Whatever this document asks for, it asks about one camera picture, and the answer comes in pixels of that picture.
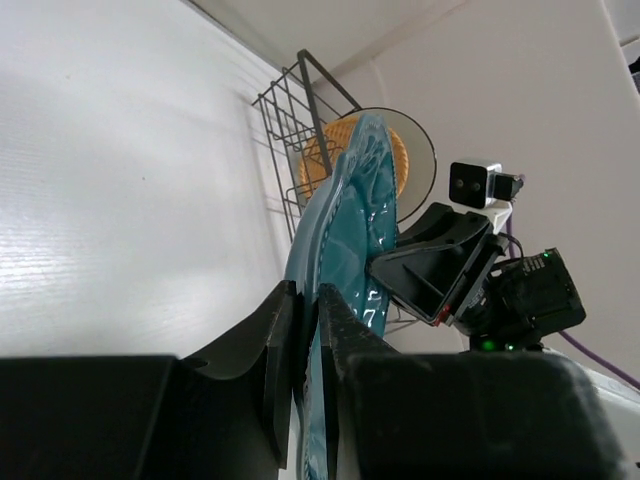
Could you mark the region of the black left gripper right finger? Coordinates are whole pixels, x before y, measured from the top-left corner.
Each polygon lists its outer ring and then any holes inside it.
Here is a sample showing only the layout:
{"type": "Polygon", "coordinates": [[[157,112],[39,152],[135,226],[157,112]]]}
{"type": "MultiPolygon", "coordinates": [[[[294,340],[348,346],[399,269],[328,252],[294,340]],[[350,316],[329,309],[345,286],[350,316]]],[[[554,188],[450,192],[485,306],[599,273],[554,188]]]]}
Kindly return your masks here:
{"type": "Polygon", "coordinates": [[[320,287],[332,479],[626,479],[583,369],[544,353],[409,355],[320,287]]]}

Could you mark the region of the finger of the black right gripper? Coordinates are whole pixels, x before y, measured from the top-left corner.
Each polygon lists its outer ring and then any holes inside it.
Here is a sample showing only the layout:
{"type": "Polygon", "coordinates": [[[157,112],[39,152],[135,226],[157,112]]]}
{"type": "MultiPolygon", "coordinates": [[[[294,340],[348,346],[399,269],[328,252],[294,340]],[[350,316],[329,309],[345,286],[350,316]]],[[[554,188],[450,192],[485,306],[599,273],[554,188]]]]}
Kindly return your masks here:
{"type": "Polygon", "coordinates": [[[374,257],[368,273],[404,310],[430,326],[450,325],[481,290],[501,239],[419,242],[374,257]]]}
{"type": "Polygon", "coordinates": [[[451,206],[432,203],[406,231],[399,234],[397,247],[426,242],[429,245],[457,246],[478,234],[493,233],[493,224],[488,217],[468,211],[458,213],[451,206]]]}

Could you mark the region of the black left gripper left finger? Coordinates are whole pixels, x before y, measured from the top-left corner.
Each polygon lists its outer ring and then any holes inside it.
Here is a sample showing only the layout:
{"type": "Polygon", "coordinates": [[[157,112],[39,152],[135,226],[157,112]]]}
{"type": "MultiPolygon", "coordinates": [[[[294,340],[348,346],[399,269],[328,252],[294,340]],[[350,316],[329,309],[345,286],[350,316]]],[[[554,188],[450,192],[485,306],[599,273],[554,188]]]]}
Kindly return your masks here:
{"type": "Polygon", "coordinates": [[[5,358],[5,479],[275,479],[286,467],[295,285],[195,353],[5,358]]]}

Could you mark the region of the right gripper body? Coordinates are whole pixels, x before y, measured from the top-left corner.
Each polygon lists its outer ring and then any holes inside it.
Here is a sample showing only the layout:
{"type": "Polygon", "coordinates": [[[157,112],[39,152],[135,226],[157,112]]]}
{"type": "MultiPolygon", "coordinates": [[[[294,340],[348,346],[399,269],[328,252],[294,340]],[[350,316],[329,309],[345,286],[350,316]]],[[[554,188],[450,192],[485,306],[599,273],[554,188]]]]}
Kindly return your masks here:
{"type": "Polygon", "coordinates": [[[471,350],[541,350],[581,324],[586,310],[556,248],[496,263],[453,325],[471,350]]]}

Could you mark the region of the cream plate with tree branches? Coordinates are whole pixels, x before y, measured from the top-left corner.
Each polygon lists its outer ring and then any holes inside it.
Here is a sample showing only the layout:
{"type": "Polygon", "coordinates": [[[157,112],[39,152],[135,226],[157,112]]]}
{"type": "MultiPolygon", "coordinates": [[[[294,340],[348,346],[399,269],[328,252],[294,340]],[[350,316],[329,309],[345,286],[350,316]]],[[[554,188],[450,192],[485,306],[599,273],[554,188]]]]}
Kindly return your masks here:
{"type": "Polygon", "coordinates": [[[437,176],[437,157],[433,142],[426,130],[408,114],[385,107],[368,107],[356,114],[375,114],[383,117],[390,130],[402,141],[408,156],[408,174],[400,188],[400,167],[397,173],[397,221],[407,222],[420,211],[433,190],[437,176]]]}

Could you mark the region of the teal scalloped plate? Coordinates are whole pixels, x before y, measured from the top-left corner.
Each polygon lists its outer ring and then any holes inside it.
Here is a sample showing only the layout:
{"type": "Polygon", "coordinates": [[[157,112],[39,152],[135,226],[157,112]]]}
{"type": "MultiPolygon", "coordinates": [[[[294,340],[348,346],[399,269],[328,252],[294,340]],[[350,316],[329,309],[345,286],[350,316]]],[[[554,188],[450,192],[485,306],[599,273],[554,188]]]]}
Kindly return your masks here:
{"type": "Polygon", "coordinates": [[[332,174],[305,207],[285,268],[303,297],[295,349],[294,401],[299,418],[297,476],[326,479],[325,411],[320,340],[313,318],[321,284],[334,285],[355,318],[375,335],[385,331],[388,294],[368,275],[370,257],[392,250],[397,237],[396,174],[383,117],[358,117],[332,174]]]}

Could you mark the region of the orange woven plate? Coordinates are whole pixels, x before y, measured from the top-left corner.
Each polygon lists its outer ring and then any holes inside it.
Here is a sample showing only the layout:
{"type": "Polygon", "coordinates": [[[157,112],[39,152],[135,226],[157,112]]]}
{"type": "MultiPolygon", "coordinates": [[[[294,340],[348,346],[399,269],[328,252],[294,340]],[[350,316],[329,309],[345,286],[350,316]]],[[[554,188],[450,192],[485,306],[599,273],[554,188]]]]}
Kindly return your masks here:
{"type": "MultiPolygon", "coordinates": [[[[329,163],[332,167],[335,166],[339,154],[348,147],[357,122],[358,116],[350,116],[335,120],[324,127],[323,137],[329,155],[329,163]]],[[[397,195],[400,195],[409,176],[409,156],[400,136],[391,128],[388,131],[392,141],[397,195]]],[[[302,193],[306,198],[309,198],[329,176],[317,136],[311,138],[302,149],[298,169],[302,193]]]]}

